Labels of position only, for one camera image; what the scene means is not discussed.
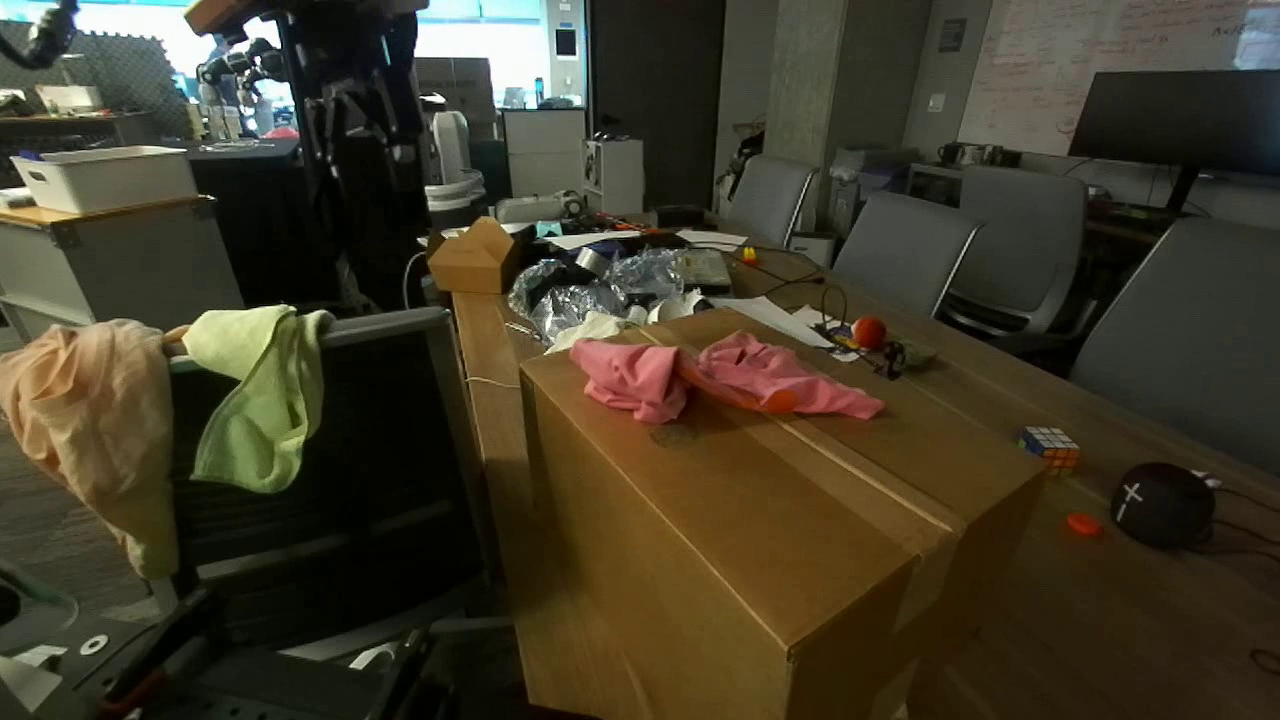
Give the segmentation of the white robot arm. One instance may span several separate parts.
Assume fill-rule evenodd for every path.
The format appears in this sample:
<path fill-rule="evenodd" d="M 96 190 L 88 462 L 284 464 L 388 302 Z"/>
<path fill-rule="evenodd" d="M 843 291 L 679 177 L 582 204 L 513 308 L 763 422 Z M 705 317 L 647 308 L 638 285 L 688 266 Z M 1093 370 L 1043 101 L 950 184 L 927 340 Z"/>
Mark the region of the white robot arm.
<path fill-rule="evenodd" d="M 298 113 L 298 150 L 345 304 L 394 308 L 427 229 L 413 59 L 431 0 L 192 0 L 197 37 L 241 41 L 266 15 Z"/>

